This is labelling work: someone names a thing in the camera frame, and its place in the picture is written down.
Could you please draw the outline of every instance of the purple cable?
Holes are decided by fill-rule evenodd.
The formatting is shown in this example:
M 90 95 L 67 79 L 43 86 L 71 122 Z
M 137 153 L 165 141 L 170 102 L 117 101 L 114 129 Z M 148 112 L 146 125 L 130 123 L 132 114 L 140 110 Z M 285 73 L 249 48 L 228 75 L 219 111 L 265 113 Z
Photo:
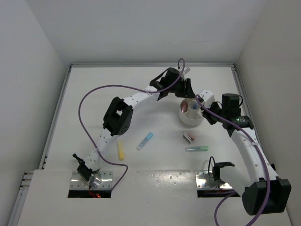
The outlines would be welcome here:
M 91 137 L 90 133 L 89 133 L 88 130 L 86 129 L 86 127 L 85 127 L 85 125 L 84 125 L 84 123 L 83 123 L 83 121 L 82 121 L 82 119 L 81 119 L 80 110 L 81 110 L 81 106 L 82 106 L 84 100 L 86 99 L 87 96 L 89 96 L 89 94 L 93 93 L 94 91 L 99 90 L 99 89 L 102 89 L 102 88 L 108 88 L 108 87 L 122 87 L 122 88 L 137 90 L 137 91 L 140 91 L 140 92 L 143 92 L 143 93 L 161 93 L 161 92 L 164 92 L 164 91 L 170 89 L 170 88 L 171 88 L 174 84 L 176 84 L 177 81 L 181 78 L 181 76 L 182 76 L 182 74 L 183 74 L 183 72 L 184 72 L 184 69 L 185 69 L 185 60 L 184 60 L 183 58 L 180 58 L 180 59 L 178 60 L 178 68 L 180 68 L 180 62 L 181 62 L 181 61 L 183 62 L 183 68 L 182 68 L 182 70 L 181 70 L 181 72 L 180 72 L 178 78 L 177 78 L 172 84 L 170 84 L 168 87 L 166 87 L 166 88 L 164 88 L 164 89 L 162 89 L 162 90 L 149 91 L 149 92 L 148 92 L 148 91 L 146 91 L 146 90 L 144 90 L 144 89 L 138 89 L 138 88 L 134 88 L 134 87 L 130 87 L 130 86 L 123 86 L 123 85 L 106 85 L 106 86 L 100 86 L 100 87 L 97 87 L 97 88 L 95 88 L 95 89 L 93 89 L 93 90 L 87 92 L 87 93 L 84 95 L 84 97 L 82 98 L 82 100 L 80 101 L 80 104 L 79 104 L 79 110 L 78 110 L 79 122 L 80 122 L 82 128 L 84 129 L 85 133 L 87 134 L 87 136 L 88 136 L 89 139 L 91 140 L 93 146 L 96 148 L 99 157 L 100 157 L 104 162 L 106 162 L 107 164 L 114 165 L 114 166 L 124 166 L 124 167 L 126 167 L 126 170 L 124 171 L 124 173 L 122 174 L 122 176 L 119 178 L 119 180 L 116 182 L 116 184 L 112 187 L 111 191 L 116 187 L 116 185 L 122 180 L 122 178 L 123 178 L 123 177 L 125 176 L 125 174 L 127 173 L 128 165 L 126 165 L 126 164 L 121 164 L 121 163 L 113 163 L 113 162 L 110 162 L 110 161 L 106 160 L 106 159 L 103 157 L 103 155 L 100 153 L 100 151 L 98 150 L 98 147 L 97 147 L 95 141 L 94 141 L 93 138 Z
M 249 139 L 252 143 L 255 143 L 255 141 L 253 140 L 253 138 L 246 132 L 244 131 L 241 127 L 239 127 L 238 125 L 232 123 L 231 121 L 227 120 L 227 119 L 224 119 L 223 117 L 213 113 L 212 111 L 210 111 L 209 109 L 207 109 L 200 101 L 199 101 L 199 98 L 200 95 L 197 94 L 196 95 L 196 100 L 198 102 L 198 104 L 201 106 L 201 108 L 203 108 L 206 112 L 208 112 L 209 114 L 211 114 L 212 116 L 230 124 L 231 126 L 235 127 L 236 129 L 242 131 Z M 259 216 L 261 215 L 261 213 L 263 212 L 265 206 L 267 205 L 267 202 L 268 202 L 268 199 L 269 199 L 269 193 L 270 193 L 270 180 L 269 180 L 269 170 L 268 170 L 268 167 L 266 166 L 266 163 L 265 163 L 265 160 L 264 160 L 264 157 L 260 151 L 260 149 L 258 148 L 258 146 L 254 146 L 258 155 L 259 155 L 259 158 L 262 162 L 262 165 L 263 165 L 263 169 L 264 169 L 264 173 L 265 173 L 265 176 L 267 178 L 267 192 L 265 194 L 265 197 L 264 197 L 264 200 L 263 200 L 263 203 L 261 205 L 261 207 L 259 208 L 258 212 L 256 213 L 256 215 L 254 216 L 254 218 L 246 225 L 246 226 L 251 226 L 252 224 L 254 224 L 254 222 L 259 218 Z M 217 211 L 218 211 L 218 208 L 221 206 L 221 204 L 226 200 L 228 199 L 229 197 L 231 197 L 232 195 L 234 195 L 235 192 L 232 192 L 230 193 L 229 195 L 227 195 L 225 198 L 223 198 L 221 200 L 221 202 L 217 205 L 215 211 L 214 211 L 214 220 L 215 220 L 215 223 L 217 226 L 219 226 L 218 222 L 217 222 Z

